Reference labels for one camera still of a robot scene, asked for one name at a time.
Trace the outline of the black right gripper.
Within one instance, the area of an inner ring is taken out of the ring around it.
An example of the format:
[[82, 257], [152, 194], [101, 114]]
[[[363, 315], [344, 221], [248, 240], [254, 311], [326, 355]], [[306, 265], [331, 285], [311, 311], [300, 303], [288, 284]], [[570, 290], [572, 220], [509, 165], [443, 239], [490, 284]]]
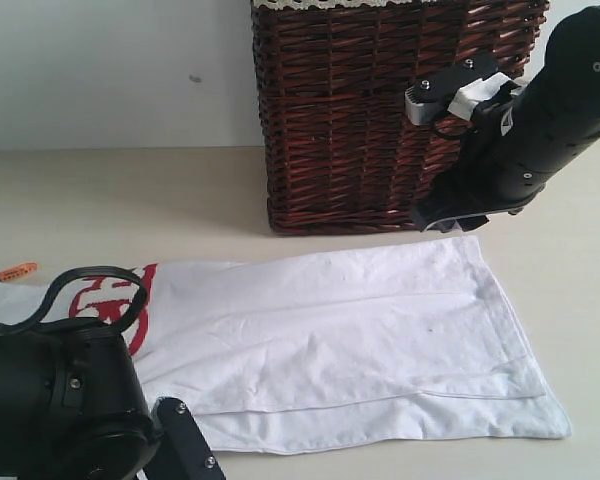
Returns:
[[541, 101], [485, 101], [471, 122], [456, 164], [411, 210], [420, 232], [474, 231], [492, 214], [523, 209], [545, 188], [545, 167], [538, 158], [545, 134]]

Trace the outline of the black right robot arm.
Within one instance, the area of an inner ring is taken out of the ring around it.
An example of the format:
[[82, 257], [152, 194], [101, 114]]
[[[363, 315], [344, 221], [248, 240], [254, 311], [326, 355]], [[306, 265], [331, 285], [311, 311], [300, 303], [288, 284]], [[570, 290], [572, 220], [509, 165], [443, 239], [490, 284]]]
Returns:
[[470, 57], [405, 92], [415, 126], [440, 138], [437, 124], [468, 122], [457, 135], [455, 164], [415, 201], [411, 219], [424, 232], [464, 232], [490, 216], [520, 213], [561, 169], [600, 139], [600, 5], [563, 19], [551, 33], [544, 66], [514, 80], [494, 55]]

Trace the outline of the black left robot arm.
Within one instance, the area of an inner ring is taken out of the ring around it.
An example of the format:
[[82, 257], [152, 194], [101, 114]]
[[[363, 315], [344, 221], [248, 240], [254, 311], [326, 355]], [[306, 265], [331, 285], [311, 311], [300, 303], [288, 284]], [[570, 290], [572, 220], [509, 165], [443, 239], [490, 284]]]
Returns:
[[133, 479], [158, 446], [113, 326], [61, 321], [0, 337], [0, 478]]

